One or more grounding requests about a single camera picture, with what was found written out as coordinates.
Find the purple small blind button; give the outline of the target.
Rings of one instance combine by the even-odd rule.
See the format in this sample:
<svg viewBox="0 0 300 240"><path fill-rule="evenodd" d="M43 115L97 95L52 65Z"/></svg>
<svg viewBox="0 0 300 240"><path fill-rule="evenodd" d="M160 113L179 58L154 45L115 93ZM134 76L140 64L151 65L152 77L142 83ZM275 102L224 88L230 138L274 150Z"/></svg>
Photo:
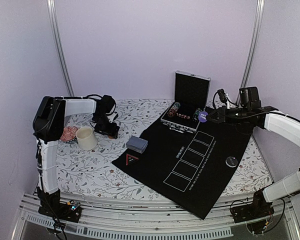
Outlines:
<svg viewBox="0 0 300 240"><path fill-rule="evenodd" d="M201 111L198 114L198 121L201 123L207 122L208 121L207 116L208 116L208 113L206 111Z"/></svg>

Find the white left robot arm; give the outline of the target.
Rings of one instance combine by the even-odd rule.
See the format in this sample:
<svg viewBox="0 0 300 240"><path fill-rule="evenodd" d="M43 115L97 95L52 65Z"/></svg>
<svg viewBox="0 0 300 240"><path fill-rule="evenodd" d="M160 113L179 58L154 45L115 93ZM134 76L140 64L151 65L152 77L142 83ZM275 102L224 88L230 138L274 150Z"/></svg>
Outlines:
<svg viewBox="0 0 300 240"><path fill-rule="evenodd" d="M118 117L116 106L116 101L110 95L45 96L42 99L32 124L37 144L37 192L41 205L53 217L60 217L65 211L60 202L56 165L56 151L64 133L65 118L73 115L92 116L92 126L81 127L75 133L81 149L90 150L97 145L95 134L113 139L118 137L120 128L114 122Z"/></svg>

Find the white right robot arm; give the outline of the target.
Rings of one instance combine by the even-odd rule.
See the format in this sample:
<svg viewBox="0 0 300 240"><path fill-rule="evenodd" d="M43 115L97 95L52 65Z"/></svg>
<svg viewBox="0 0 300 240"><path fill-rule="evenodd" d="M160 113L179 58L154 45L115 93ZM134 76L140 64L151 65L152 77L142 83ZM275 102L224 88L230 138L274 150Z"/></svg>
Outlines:
<svg viewBox="0 0 300 240"><path fill-rule="evenodd" d="M214 94L223 103L222 107L213 107L207 119L216 124L250 124L254 127L274 133L300 148L300 120L279 111L273 106L262 106L258 88L239 89L240 103L230 105L227 94L219 89ZM283 179L254 193L248 213L259 218L268 210L273 201L300 193L300 168Z"/></svg>

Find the black white dealer button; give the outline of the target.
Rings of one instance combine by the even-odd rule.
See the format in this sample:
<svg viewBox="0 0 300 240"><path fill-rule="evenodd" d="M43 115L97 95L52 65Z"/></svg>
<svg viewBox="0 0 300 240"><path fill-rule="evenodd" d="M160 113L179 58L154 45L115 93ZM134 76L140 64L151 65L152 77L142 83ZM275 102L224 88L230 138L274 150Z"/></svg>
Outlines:
<svg viewBox="0 0 300 240"><path fill-rule="evenodd" d="M238 166L238 160L234 156L227 157L225 163L230 168L235 168Z"/></svg>

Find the blue playing card deck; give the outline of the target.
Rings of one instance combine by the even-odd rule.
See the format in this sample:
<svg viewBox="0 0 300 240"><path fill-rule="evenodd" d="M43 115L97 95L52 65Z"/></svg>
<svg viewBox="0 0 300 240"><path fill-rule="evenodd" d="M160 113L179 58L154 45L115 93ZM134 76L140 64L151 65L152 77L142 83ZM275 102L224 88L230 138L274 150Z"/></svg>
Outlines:
<svg viewBox="0 0 300 240"><path fill-rule="evenodd" d="M147 140L136 136L131 136L128 142L126 143L126 147L128 149L133 150L140 154L142 154L146 150L147 146L148 146Z"/></svg>

